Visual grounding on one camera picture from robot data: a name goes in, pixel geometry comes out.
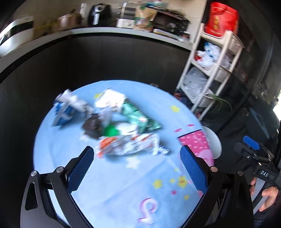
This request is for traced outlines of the person's right hand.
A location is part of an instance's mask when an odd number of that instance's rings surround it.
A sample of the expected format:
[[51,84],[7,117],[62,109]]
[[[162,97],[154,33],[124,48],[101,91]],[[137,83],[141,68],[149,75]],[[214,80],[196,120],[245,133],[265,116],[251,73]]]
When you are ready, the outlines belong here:
[[[250,194],[253,195],[255,192],[255,184],[256,184],[256,177],[254,177],[250,182]],[[274,203],[279,194],[279,190],[275,186],[271,186],[262,192],[262,196],[266,197],[266,201],[260,206],[259,212],[263,212],[264,210],[271,207]]]

